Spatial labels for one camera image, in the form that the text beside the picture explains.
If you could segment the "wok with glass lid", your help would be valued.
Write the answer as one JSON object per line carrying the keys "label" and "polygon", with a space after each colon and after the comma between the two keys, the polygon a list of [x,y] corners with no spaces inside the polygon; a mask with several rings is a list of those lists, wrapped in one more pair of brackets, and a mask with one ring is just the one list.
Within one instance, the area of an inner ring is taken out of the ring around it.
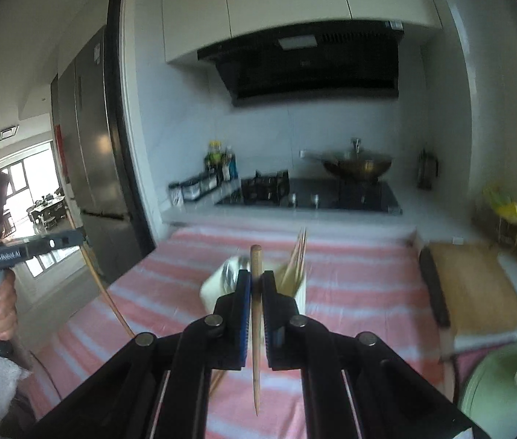
{"label": "wok with glass lid", "polygon": [[354,183],[377,183],[392,165],[392,156],[363,148],[360,138],[352,138],[352,147],[339,152],[301,150],[299,158],[318,162],[330,175]]}

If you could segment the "wooden cutting board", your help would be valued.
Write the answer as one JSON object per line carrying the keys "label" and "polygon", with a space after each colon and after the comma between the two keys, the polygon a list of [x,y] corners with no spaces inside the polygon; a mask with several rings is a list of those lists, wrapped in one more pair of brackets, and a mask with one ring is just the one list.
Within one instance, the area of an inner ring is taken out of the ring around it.
{"label": "wooden cutting board", "polygon": [[419,267],[434,318],[452,336],[517,331],[517,291],[493,248],[430,243],[419,253]]}

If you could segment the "steel spoon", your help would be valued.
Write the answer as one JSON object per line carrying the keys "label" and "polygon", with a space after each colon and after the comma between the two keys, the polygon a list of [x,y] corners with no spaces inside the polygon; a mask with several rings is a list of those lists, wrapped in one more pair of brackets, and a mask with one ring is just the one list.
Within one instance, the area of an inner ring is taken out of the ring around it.
{"label": "steel spoon", "polygon": [[236,290],[239,271],[250,271],[248,257],[230,258],[222,267],[222,292],[224,294],[233,293]]}

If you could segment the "wooden chopstick pair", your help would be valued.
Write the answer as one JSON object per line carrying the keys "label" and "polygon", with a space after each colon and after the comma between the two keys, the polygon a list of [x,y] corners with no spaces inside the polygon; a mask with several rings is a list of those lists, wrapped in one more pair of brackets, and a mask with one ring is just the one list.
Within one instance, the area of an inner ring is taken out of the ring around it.
{"label": "wooden chopstick pair", "polygon": [[91,278],[93,279],[95,285],[98,287],[102,297],[104,298],[104,302],[108,305],[108,308],[112,311],[113,315],[115,315],[116,320],[122,326],[123,330],[126,332],[130,339],[135,337],[135,333],[129,326],[128,322],[125,320],[124,316],[121,314],[119,308],[116,306],[115,301],[112,299],[112,296],[109,294],[109,291],[106,289],[102,278],[98,274],[98,271],[95,269],[94,264],[91,262],[91,258],[86,249],[86,241],[83,241],[80,246],[80,252],[84,259],[84,262],[91,274]]}
{"label": "wooden chopstick pair", "polygon": [[252,392],[255,414],[260,410],[260,362],[261,362],[261,284],[263,274],[262,248],[260,245],[250,247],[251,274],[251,353],[252,353]]}

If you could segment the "sauce bottles group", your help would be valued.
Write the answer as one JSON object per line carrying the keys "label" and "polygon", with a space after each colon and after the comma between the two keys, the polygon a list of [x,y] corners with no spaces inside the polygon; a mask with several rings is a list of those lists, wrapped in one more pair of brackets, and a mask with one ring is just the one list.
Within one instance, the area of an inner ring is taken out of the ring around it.
{"label": "sauce bottles group", "polygon": [[204,159],[206,171],[214,175],[218,184],[228,183],[239,178],[236,167],[236,156],[231,147],[222,147],[220,141],[210,141]]}

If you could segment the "black french press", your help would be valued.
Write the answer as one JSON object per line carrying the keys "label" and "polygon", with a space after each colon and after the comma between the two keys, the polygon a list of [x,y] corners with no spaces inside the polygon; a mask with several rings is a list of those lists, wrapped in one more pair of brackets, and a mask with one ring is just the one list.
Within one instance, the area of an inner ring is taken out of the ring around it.
{"label": "black french press", "polygon": [[423,149],[417,162],[417,187],[422,190],[431,190],[434,179],[438,176],[438,158],[432,152]]}

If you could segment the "black gas cooktop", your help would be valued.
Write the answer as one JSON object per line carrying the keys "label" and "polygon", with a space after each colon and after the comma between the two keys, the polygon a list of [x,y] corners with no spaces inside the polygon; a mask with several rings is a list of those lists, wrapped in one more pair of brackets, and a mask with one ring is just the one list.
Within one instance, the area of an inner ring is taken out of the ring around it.
{"label": "black gas cooktop", "polygon": [[287,170],[242,179],[218,205],[303,210],[342,210],[401,215],[385,181],[354,183],[343,179],[292,179]]}

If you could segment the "wooden chopstick long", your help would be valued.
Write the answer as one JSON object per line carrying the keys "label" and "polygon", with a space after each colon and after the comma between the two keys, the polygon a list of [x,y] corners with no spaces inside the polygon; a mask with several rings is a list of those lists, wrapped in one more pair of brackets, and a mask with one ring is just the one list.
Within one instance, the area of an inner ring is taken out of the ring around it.
{"label": "wooden chopstick long", "polygon": [[303,229],[298,235],[283,277],[282,286],[291,296],[295,295],[295,292],[303,278],[306,243],[307,230]]}

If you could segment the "pink white striped cloth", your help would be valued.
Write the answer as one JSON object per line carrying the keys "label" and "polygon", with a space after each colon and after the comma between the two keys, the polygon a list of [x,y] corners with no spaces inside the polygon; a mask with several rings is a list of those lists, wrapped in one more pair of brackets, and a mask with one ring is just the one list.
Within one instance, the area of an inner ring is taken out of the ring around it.
{"label": "pink white striped cloth", "polygon": [[[283,369],[311,438],[471,438],[473,423],[370,332],[346,337],[283,294]],[[34,438],[201,438],[213,373],[233,368],[233,293],[163,338],[141,332],[31,430]],[[263,308],[261,359],[267,362]]]}

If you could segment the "black range hood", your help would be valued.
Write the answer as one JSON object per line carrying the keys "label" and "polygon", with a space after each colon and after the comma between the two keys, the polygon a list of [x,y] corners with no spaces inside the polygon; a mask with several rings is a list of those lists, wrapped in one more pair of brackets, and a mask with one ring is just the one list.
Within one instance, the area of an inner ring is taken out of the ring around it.
{"label": "black range hood", "polygon": [[235,106],[322,97],[396,98],[402,23],[331,20],[261,30],[197,50]]}

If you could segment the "grey steel refrigerator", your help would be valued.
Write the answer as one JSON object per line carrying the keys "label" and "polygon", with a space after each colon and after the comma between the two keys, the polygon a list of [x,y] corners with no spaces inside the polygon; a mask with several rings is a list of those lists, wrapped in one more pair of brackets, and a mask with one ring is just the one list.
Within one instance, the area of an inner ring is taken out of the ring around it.
{"label": "grey steel refrigerator", "polygon": [[144,257],[105,94],[105,26],[57,80],[60,154],[95,265],[112,284]]}

